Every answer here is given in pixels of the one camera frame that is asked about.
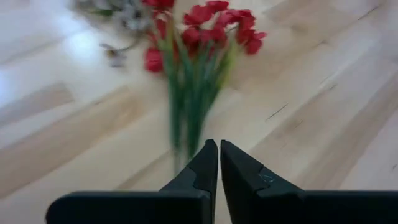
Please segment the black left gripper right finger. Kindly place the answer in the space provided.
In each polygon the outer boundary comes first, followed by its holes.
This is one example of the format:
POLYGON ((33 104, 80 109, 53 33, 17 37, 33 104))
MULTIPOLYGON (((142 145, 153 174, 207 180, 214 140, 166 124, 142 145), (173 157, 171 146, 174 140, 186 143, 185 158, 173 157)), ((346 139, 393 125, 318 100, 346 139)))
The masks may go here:
POLYGON ((225 140, 220 162, 232 224, 398 224, 398 191, 303 190, 225 140))

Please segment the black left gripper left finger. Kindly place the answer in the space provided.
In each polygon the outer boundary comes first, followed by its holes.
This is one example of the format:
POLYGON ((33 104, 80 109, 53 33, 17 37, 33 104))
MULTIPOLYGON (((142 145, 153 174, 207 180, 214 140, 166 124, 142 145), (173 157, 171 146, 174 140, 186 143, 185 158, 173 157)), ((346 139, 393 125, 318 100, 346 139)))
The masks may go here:
POLYGON ((80 191, 50 204, 46 224, 214 224, 218 147, 198 154, 158 191, 80 191))

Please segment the red artificial flower bunch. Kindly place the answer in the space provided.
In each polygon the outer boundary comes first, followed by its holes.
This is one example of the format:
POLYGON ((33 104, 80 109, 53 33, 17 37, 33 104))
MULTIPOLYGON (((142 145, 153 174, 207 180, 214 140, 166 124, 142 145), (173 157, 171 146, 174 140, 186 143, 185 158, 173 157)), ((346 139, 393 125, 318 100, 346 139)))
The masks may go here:
POLYGON ((149 8, 152 41, 144 67, 162 73, 169 94, 170 145, 174 172, 198 151, 207 114, 229 78, 236 56, 254 55, 267 33, 256 30, 250 9, 227 0, 196 4, 177 22, 176 0, 141 0, 149 8))

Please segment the white artificial flower bunch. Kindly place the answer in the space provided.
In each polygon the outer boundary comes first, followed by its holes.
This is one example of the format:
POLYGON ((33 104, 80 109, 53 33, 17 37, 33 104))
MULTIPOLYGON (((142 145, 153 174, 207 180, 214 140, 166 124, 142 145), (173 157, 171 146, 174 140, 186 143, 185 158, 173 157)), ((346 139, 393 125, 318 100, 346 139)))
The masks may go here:
POLYGON ((127 51, 139 44, 150 27, 149 9, 142 0, 71 0, 71 5, 87 16, 110 21, 117 32, 131 38, 125 47, 100 44, 111 67, 124 65, 127 51))

